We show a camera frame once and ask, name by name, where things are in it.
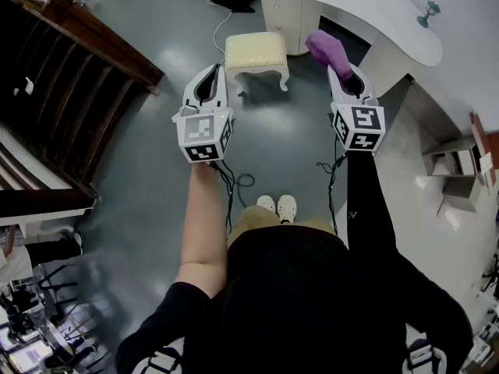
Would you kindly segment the brown wooden slatted frame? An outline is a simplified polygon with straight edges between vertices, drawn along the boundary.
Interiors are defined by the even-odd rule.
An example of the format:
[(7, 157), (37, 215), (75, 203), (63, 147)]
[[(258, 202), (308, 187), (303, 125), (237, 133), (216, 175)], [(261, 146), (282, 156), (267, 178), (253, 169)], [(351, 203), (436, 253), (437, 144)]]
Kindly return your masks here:
[(163, 72), (73, 0), (0, 0), (0, 125), (53, 175), (58, 191), (0, 142), (0, 202), (78, 209), (130, 104)]

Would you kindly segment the purple cloth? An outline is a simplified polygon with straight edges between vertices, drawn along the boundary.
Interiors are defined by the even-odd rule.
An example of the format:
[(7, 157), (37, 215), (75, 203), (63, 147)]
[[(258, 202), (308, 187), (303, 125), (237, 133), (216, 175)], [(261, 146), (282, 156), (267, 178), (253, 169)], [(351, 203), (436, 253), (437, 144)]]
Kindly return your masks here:
[(339, 39), (323, 30), (317, 30), (307, 37), (305, 45), (319, 63), (330, 66), (342, 81), (352, 78), (352, 67)]

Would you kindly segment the white brown striped bed base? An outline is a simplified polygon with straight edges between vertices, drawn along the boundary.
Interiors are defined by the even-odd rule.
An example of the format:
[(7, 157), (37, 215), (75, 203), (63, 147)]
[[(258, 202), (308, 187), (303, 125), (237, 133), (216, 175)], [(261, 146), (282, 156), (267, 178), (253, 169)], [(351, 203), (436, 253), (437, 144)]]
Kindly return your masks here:
[(78, 217), (97, 195), (20, 143), (0, 123), (0, 226)]

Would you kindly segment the grey step shelf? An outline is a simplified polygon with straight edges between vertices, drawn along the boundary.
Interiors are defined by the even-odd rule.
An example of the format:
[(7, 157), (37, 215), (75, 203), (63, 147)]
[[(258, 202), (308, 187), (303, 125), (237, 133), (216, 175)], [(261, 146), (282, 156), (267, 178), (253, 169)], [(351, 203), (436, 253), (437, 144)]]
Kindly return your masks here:
[(445, 179), (443, 199), (456, 210), (476, 212), (486, 180), (481, 173), (480, 152), (475, 139), (463, 137), (422, 153), (426, 173)]

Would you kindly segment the cream upholstered footstool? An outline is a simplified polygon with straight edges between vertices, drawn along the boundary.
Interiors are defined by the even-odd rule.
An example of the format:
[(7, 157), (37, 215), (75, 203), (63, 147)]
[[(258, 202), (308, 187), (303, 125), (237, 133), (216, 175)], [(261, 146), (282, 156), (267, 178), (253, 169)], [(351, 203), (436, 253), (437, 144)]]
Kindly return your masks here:
[(243, 85), (237, 79), (242, 73), (275, 71), (281, 75), (279, 86), (287, 92), (289, 70), (285, 40), (279, 33), (259, 32), (230, 36), (225, 42), (225, 73), (227, 81), (236, 93), (244, 93)]

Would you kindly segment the reddish brown box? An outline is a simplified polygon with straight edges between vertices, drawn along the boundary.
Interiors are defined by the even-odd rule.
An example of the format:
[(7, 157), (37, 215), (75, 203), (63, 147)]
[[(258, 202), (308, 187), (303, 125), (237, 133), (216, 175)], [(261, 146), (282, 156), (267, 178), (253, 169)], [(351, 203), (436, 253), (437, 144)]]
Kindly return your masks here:
[(496, 171), (499, 170), (499, 131), (486, 133), (478, 114), (469, 114), (472, 135), (475, 139), (480, 158), (480, 174), (488, 188), (497, 183)]

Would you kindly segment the person's right forearm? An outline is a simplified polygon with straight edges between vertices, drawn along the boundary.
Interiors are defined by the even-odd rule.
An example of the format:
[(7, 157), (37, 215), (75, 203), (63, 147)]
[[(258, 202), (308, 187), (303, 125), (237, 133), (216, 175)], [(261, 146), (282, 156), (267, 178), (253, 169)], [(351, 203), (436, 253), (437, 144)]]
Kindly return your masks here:
[(397, 253), (395, 230), (372, 153), (349, 151), (346, 157), (347, 237), (350, 251), (367, 257)]

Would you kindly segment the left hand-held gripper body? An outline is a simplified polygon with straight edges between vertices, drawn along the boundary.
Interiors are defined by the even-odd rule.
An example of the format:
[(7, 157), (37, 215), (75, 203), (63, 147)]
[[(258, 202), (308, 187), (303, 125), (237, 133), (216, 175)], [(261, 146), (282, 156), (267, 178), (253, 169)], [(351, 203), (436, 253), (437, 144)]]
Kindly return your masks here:
[(224, 159), (232, 137), (233, 110), (181, 107), (172, 116), (176, 125), (179, 148), (187, 161), (210, 163)]

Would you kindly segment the person's black shirt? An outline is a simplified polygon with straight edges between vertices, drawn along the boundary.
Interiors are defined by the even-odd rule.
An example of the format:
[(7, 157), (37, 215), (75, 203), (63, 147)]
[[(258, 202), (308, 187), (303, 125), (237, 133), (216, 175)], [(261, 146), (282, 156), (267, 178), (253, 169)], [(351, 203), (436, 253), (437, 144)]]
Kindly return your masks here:
[(349, 247), (313, 228), (242, 234), (214, 297), (176, 282), (119, 346), (118, 374), (139, 374), (184, 340), (184, 374), (402, 374), (406, 330), (425, 333), (458, 374), (472, 347), (464, 310), (379, 235)]

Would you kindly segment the teal lantern ornament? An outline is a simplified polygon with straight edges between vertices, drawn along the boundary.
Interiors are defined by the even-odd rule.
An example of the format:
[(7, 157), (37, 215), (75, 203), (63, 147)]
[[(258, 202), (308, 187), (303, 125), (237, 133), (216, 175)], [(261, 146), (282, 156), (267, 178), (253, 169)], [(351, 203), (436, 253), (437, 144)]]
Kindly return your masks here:
[(441, 13), (440, 6), (436, 2), (428, 1), (426, 4), (426, 13), (422, 16), (417, 16), (416, 20), (420, 26), (428, 28), (430, 26), (429, 18), (439, 13)]

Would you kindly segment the person's left forearm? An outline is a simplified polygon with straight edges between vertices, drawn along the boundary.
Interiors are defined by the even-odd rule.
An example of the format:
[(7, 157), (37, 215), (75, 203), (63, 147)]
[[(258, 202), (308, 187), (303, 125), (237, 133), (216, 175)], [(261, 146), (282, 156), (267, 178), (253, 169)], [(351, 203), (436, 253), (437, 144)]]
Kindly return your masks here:
[(218, 172), (193, 164), (176, 280), (216, 295), (227, 279), (227, 238)]

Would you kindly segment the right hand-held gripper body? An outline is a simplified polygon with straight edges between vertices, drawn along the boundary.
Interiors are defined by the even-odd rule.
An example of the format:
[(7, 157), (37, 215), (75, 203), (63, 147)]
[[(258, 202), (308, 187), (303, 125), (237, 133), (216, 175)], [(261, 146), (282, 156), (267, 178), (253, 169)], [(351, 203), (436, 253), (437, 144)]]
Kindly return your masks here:
[(386, 133), (381, 106), (332, 102), (331, 110), (332, 127), (345, 151), (377, 151)]

